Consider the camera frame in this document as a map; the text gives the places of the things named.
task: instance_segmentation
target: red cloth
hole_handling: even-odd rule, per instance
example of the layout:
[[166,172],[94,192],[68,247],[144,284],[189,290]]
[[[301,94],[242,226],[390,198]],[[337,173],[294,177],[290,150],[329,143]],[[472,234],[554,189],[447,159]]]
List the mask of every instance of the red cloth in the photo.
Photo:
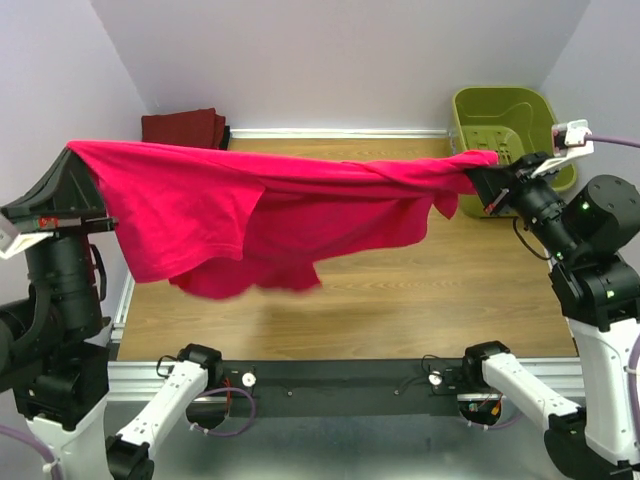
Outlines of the red cloth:
[[138,282],[170,279],[209,298],[252,285],[305,290],[313,263],[399,247],[427,233],[431,205],[446,217],[462,171],[491,151],[411,162],[328,162],[147,143],[73,141],[94,172]]
[[225,122],[226,118],[217,115],[215,108],[145,115],[142,117],[142,141],[217,149],[224,136]]

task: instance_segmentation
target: dark red towel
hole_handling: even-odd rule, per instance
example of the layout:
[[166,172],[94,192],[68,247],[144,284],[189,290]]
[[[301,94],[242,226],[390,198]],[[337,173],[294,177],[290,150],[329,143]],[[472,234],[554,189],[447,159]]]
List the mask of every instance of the dark red towel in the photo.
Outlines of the dark red towel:
[[434,205],[473,193],[492,151],[412,162],[328,162],[151,143],[69,142],[94,172],[136,281],[208,298],[251,285],[304,290],[313,263],[419,242]]
[[142,117],[142,141],[195,148],[220,148],[224,136],[225,117],[215,108],[146,115]]

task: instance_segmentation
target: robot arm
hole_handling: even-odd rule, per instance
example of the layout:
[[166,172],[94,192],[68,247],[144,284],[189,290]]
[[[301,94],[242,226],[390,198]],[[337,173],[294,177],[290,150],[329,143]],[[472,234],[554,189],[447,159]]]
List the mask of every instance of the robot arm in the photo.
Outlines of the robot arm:
[[30,430],[53,451],[53,478],[150,479],[158,447],[187,406],[222,383],[220,352],[189,345],[156,397],[105,448],[108,351],[85,340],[108,323],[100,309],[106,273],[88,235],[116,223],[68,149],[0,209],[0,258],[24,252],[30,279],[28,298],[0,306],[0,392],[13,390]]
[[541,428],[565,475],[630,479],[640,464],[627,371],[640,334],[640,277],[618,249],[640,231],[640,194],[601,175],[566,204],[547,181],[564,164],[542,168],[550,164],[547,154],[531,154],[469,177],[488,213],[520,216],[553,256],[550,278],[579,350],[586,409],[542,385],[497,342],[467,349],[463,365],[471,382],[500,390]]

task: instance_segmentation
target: lavender wall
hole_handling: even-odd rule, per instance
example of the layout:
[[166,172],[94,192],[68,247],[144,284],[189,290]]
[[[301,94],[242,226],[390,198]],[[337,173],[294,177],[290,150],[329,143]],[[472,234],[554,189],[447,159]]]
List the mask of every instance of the lavender wall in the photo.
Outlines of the lavender wall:
[[588,0],[91,0],[147,107],[236,128],[446,128],[468,85],[539,87]]
[[[559,119],[586,118],[594,133],[640,140],[640,2],[592,0],[542,86]],[[581,188],[610,173],[640,186],[640,150],[596,144],[578,164]],[[624,250],[640,271],[640,239]]]
[[[30,188],[72,138],[139,139],[145,107],[87,0],[0,2],[0,204]],[[113,286],[113,314],[126,264],[115,237],[94,239]],[[26,296],[24,256],[0,261],[0,304]],[[25,428],[10,394],[0,423]],[[0,437],[0,477],[44,478],[26,447]]]

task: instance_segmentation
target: green plastic bin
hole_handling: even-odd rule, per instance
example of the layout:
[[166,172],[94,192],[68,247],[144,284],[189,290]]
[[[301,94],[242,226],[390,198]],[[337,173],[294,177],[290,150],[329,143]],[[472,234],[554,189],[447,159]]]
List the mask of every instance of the green plastic bin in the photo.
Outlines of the green plastic bin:
[[[545,98],[522,87],[469,87],[453,97],[449,135],[453,153],[493,150],[501,164],[526,153],[551,154],[551,126],[556,118]],[[557,192],[571,188],[577,179],[573,165],[562,169],[551,183]],[[471,217],[486,217],[477,195],[461,195],[460,208]]]

